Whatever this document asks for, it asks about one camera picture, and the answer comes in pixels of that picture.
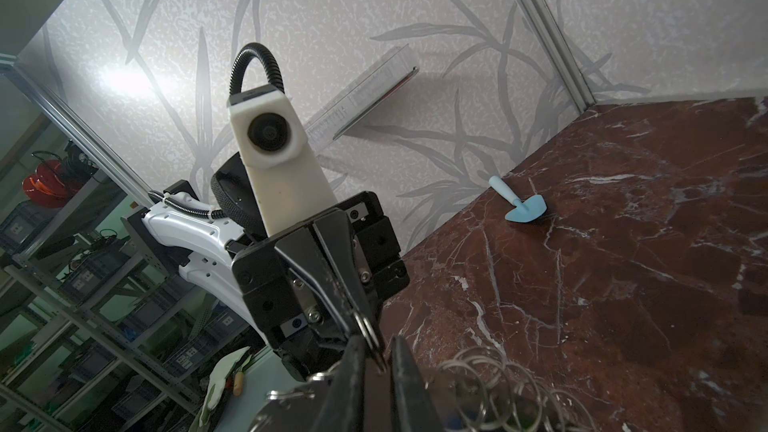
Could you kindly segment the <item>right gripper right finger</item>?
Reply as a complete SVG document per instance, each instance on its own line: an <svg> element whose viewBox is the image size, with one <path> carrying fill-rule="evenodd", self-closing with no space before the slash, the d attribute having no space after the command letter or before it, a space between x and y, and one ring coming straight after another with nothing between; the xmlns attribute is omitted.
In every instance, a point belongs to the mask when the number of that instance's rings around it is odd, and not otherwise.
<svg viewBox="0 0 768 432"><path fill-rule="evenodd" d="M394 431L443 431L443 423L403 336L391 342L391 422Z"/></svg>

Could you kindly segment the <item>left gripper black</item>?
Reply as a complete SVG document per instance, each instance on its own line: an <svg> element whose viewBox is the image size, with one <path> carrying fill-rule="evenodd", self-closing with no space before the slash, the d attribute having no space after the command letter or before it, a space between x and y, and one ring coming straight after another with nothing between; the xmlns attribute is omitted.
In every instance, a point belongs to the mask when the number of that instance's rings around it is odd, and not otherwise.
<svg viewBox="0 0 768 432"><path fill-rule="evenodd" d="M410 283L372 191L247 246L232 272L256 329L296 380L329 369L354 336L383 350L383 305Z"/></svg>

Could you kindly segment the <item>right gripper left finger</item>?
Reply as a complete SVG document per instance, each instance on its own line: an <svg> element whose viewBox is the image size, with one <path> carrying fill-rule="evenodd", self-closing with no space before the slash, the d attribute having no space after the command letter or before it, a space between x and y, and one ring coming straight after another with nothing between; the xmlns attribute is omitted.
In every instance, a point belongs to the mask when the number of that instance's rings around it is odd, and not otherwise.
<svg viewBox="0 0 768 432"><path fill-rule="evenodd" d="M349 340L312 432L363 430L367 351L363 337Z"/></svg>

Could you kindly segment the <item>metal key ring plate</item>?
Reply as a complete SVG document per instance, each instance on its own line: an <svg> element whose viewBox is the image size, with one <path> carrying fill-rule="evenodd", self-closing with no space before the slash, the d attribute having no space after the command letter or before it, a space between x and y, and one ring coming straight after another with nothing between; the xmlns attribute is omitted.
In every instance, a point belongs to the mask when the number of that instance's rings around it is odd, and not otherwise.
<svg viewBox="0 0 768 432"><path fill-rule="evenodd" d="M392 427L390 354L367 344L362 431ZM288 391L272 391L251 431L311 431L340 365ZM470 347L435 368L421 368L443 431L594 431L595 419L572 393L535 379L521 364L487 347Z"/></svg>

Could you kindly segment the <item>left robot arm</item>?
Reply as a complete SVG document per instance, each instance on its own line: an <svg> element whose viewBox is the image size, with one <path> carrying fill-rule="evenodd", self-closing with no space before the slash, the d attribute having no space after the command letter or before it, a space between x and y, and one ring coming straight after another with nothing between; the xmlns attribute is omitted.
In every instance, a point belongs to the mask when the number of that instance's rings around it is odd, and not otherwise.
<svg viewBox="0 0 768 432"><path fill-rule="evenodd" d="M376 194L361 192L269 235L239 156L213 176L218 207L186 181L153 192L130 218L135 239L171 274L215 296L257 330L295 379L337 362L410 281Z"/></svg>

